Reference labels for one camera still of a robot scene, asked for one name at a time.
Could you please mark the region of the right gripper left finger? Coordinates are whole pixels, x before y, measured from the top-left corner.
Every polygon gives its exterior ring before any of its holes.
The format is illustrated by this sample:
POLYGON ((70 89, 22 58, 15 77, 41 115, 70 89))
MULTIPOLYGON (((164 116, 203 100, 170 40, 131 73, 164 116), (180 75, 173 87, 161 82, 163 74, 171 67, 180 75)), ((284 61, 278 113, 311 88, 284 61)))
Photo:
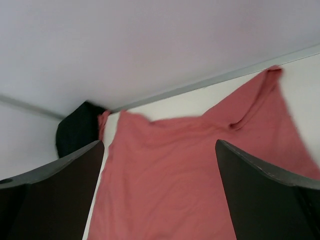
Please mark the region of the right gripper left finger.
POLYGON ((0 182, 2 240, 81 240, 99 178, 104 144, 94 141, 0 182))

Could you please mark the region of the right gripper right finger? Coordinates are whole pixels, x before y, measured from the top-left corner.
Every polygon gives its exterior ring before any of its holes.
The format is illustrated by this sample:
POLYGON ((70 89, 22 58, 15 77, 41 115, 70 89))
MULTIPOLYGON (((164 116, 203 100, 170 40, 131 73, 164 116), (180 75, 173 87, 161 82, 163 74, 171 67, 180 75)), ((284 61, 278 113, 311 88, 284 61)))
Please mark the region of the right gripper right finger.
POLYGON ((318 240, 320 182, 268 163, 224 140, 215 153, 238 240, 318 240))

